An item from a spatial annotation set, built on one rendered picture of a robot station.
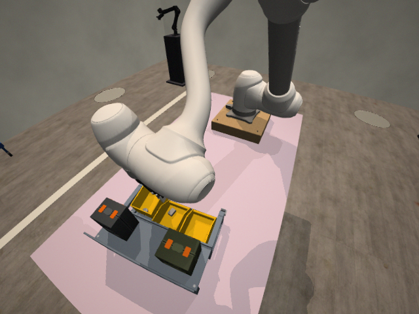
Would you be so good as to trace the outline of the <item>yellow bin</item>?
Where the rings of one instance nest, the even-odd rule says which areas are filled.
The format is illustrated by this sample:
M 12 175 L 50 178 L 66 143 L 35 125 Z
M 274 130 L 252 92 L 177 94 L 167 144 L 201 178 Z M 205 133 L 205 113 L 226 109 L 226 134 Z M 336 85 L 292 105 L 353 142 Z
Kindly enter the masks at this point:
M 153 218 L 162 204 L 161 200 L 158 200 L 155 194 L 152 195 L 144 186 L 142 186 L 130 206 L 138 213 Z M 144 208 L 147 208 L 149 212 L 143 211 Z
M 208 244 L 215 222 L 215 217 L 193 209 L 186 216 L 179 232 Z
M 171 208 L 174 208 L 176 210 L 175 214 L 172 217 L 168 214 L 168 211 Z M 188 207 L 168 200 L 160 206 L 152 221 L 169 227 L 173 230 L 179 231 L 186 216 L 190 212 L 191 210 Z

